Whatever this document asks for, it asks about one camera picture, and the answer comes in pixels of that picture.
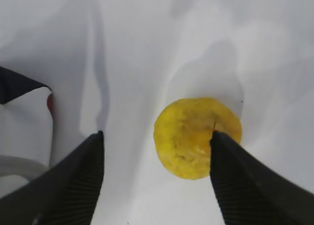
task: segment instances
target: yellow round object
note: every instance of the yellow round object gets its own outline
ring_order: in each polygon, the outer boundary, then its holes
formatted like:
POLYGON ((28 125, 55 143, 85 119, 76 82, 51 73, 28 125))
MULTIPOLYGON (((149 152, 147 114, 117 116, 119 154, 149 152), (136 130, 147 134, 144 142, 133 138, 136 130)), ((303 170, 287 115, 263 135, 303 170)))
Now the yellow round object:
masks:
POLYGON ((239 118, 216 99, 181 99, 166 107, 154 131, 156 150, 164 167, 185 179, 208 176, 209 141, 214 129, 241 141, 239 118))

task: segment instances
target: white cloth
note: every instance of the white cloth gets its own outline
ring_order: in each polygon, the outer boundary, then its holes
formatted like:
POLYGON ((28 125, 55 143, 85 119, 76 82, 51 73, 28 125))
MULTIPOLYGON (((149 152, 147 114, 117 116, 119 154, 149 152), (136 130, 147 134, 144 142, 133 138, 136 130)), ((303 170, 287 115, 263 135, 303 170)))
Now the white cloth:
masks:
POLYGON ((222 225, 209 179, 159 162, 154 121, 179 98, 221 99, 241 116, 242 145, 314 192, 313 1, 25 0, 17 15, 32 23, 0 64, 55 92, 54 163, 106 125, 92 225, 222 225))
POLYGON ((41 87, 0 105, 0 197, 48 169, 52 146, 52 116, 47 108, 50 94, 47 87, 41 87))

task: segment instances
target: red spot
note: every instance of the red spot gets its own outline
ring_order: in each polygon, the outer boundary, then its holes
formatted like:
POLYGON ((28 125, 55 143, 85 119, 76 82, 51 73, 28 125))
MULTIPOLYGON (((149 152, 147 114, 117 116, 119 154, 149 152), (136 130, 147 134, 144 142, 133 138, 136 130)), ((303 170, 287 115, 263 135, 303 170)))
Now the red spot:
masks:
POLYGON ((53 117, 53 95, 50 94, 47 98, 47 108, 50 111, 51 116, 53 117))

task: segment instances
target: black object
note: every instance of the black object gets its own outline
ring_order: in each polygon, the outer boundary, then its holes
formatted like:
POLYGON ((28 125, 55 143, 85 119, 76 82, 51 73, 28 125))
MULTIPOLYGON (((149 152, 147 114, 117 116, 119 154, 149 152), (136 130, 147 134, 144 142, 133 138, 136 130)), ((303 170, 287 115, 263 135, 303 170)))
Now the black object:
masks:
POLYGON ((215 131, 210 178, 227 225, 314 225, 314 195, 215 131))
POLYGON ((89 225, 103 178, 99 131, 44 175, 3 197, 0 225, 89 225))
POLYGON ((47 87, 24 75, 0 67, 0 104, 6 104, 34 89, 47 87))

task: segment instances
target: white fabric surface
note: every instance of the white fabric surface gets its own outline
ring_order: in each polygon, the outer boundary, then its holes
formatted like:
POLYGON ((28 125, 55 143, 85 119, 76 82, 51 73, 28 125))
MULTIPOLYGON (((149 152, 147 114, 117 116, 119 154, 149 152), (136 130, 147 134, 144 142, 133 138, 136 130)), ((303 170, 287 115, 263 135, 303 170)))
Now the white fabric surface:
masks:
POLYGON ((106 126, 92 225, 223 224, 209 179, 174 177, 154 149, 156 117, 183 97, 222 100, 242 145, 314 192, 314 0, 10 1, 0 64, 52 87, 52 163, 106 126))
MULTIPOLYGON (((9 167, 3 162, 6 156, 13 156, 40 163, 48 168, 52 147, 52 117, 47 108, 47 98, 50 94, 51 91, 47 87, 42 87, 0 105, 2 167, 9 167)), ((14 172, 22 172, 19 167, 27 166, 21 163, 16 165, 17 169, 14 172)), ((27 182, 21 175, 0 177, 0 197, 24 186, 27 182)))

